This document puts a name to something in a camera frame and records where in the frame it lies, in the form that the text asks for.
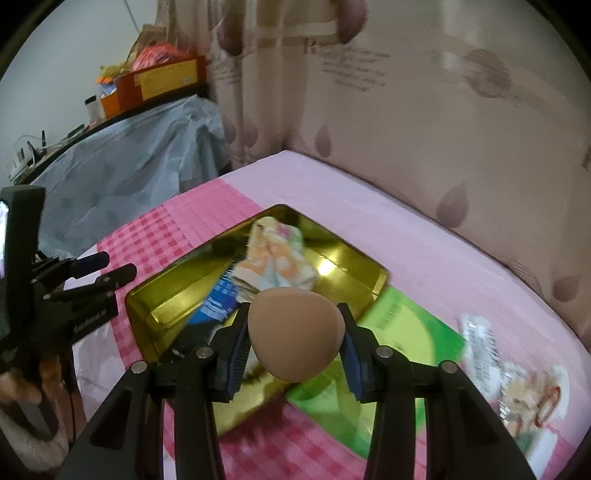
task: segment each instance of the blue package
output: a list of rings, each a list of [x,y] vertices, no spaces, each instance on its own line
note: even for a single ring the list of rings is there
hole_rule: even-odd
[[[232,262],[220,277],[211,292],[209,292],[209,295],[207,295],[205,301],[197,311],[193,313],[191,318],[189,318],[187,325],[211,322],[212,320],[223,322],[238,308],[238,302],[236,301],[238,287],[234,285],[234,282],[230,278],[230,273],[234,269],[234,265],[238,260]]]

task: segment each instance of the pink checkered pattern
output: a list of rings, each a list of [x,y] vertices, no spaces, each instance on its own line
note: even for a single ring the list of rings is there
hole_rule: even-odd
[[[262,210],[220,179],[174,197],[164,207],[194,247]]]
[[[174,224],[166,208],[159,206],[118,228],[101,240],[97,249],[109,253],[109,270],[129,262],[138,267],[136,279],[116,292],[119,315],[111,320],[119,354],[125,368],[129,368],[132,363],[141,360],[141,354],[125,311],[125,295],[166,265],[189,252],[191,245]]]
[[[228,480],[363,478],[365,460],[278,398],[220,438]]]
[[[256,215],[261,208],[222,180],[179,195],[122,226],[100,241],[111,256],[109,269],[138,267],[134,282],[117,292],[119,315],[111,324],[126,368],[141,359],[124,298],[130,289],[190,250]],[[174,457],[174,412],[164,412],[164,446]],[[363,478],[365,460],[329,436],[303,412],[278,398],[220,438],[228,480]],[[553,479],[574,447],[560,439],[543,480]],[[426,477],[425,432],[417,436],[415,480]]]

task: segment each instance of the beige curtain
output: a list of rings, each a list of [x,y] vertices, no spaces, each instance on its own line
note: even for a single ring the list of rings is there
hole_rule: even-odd
[[[164,0],[159,18],[208,55],[235,167],[289,148],[349,171],[591,345],[591,83],[525,0]]]

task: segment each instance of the egg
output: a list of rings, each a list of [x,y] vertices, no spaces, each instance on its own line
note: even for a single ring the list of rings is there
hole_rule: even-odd
[[[258,293],[248,312],[248,333],[261,365],[287,382],[304,382],[335,358],[345,322],[339,309],[317,293],[292,287]]]

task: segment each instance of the bed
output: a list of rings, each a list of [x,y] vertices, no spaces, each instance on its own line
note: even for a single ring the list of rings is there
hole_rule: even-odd
[[[528,286],[459,236],[371,185],[305,155],[283,151],[180,194],[120,227],[86,254],[106,250],[111,267],[133,262],[138,276],[118,292],[119,316],[74,347],[89,418],[134,361],[141,359],[123,299],[133,286],[227,228],[277,203],[325,226],[384,265],[389,282],[451,328],[464,313],[487,318],[499,354],[524,367],[563,365],[566,416],[550,427],[558,441],[542,478],[553,479],[591,424],[591,356]],[[93,278],[70,281],[69,286]],[[171,422],[172,412],[165,414]],[[361,478],[365,460],[332,439],[283,398],[220,438],[229,479]],[[175,478],[171,431],[165,477]],[[417,436],[415,478],[424,478]]]

